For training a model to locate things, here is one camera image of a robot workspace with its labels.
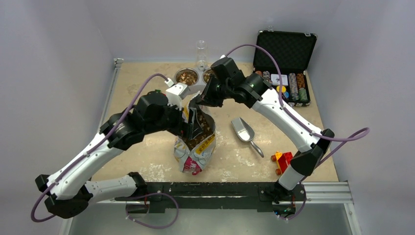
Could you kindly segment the pet food bag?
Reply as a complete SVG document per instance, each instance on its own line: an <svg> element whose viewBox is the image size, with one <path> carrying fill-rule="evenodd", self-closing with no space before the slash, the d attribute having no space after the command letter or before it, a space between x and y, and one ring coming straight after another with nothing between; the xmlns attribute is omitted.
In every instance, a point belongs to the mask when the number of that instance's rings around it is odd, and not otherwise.
<svg viewBox="0 0 415 235"><path fill-rule="evenodd" d="M188 122L187 106L196 104L196 97L201 92L197 92L183 108L183 118ZM216 148L216 124L207 106L198 105L201 109L201 114L198 117L203 132L195 139L190 140L186 137L177 136L173 148L174 158L179 164L180 172L190 172L192 175L197 175L202 172L207 164L209 164L213 152Z"/></svg>

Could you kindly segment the metal food scoop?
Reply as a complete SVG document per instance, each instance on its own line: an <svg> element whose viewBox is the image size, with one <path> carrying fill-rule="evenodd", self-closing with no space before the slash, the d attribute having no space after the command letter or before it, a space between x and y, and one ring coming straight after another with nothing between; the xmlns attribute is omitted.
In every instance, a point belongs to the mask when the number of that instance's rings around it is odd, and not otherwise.
<svg viewBox="0 0 415 235"><path fill-rule="evenodd" d="M254 143L254 130L245 122L245 120L241 117L236 117L231 121L231 125L241 141L249 143L260 157L265 157L263 151Z"/></svg>

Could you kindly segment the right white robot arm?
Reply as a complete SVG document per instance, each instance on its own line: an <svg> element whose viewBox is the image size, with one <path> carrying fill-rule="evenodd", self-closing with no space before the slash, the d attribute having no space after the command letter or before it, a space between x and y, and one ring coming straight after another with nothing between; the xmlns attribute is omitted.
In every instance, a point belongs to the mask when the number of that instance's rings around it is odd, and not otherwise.
<svg viewBox="0 0 415 235"><path fill-rule="evenodd" d="M287 199L294 193L294 187L312 174L326 154L331 144L329 138L334 137L333 131L321 130L287 103L280 102L278 92L260 75L252 73L245 77L233 59L222 57L210 68L214 77L197 96L197 104L221 107L225 99L245 104L278 127L296 146L297 153L275 184L276 196Z"/></svg>

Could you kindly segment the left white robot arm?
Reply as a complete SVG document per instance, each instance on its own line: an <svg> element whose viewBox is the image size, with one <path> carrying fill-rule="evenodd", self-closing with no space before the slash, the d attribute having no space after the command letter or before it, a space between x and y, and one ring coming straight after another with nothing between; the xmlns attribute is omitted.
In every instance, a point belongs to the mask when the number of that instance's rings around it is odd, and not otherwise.
<svg viewBox="0 0 415 235"><path fill-rule="evenodd" d="M201 135L202 109L198 99L181 107L176 96L158 90L136 94L121 112L112 115L87 147L66 166L51 175L39 175L35 182L51 217L72 218L89 205L111 198L142 199L147 183L137 172L112 180L92 181L91 177L111 159L127 151L144 137L167 131L193 140Z"/></svg>

